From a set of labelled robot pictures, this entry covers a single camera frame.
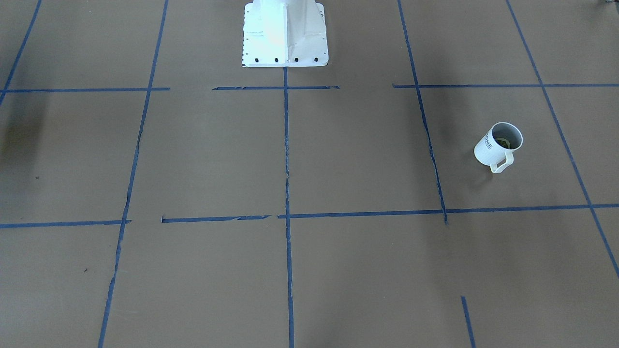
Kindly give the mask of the white mug with handle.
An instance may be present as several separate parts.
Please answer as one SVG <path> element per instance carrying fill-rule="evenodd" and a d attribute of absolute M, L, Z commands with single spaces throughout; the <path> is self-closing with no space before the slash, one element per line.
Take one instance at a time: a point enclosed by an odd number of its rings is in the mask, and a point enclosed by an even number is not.
<path fill-rule="evenodd" d="M 514 163 L 514 152 L 522 147 L 524 137 L 508 122 L 498 122 L 474 147 L 474 156 L 494 174 L 502 173 Z"/>

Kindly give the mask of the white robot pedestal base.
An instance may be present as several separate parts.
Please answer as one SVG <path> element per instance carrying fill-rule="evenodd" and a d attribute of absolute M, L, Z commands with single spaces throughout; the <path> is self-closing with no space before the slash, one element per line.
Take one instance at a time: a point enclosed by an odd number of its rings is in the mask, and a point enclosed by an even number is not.
<path fill-rule="evenodd" d="M 325 9 L 315 0 L 245 5 L 242 66 L 322 67 L 329 62 Z"/>

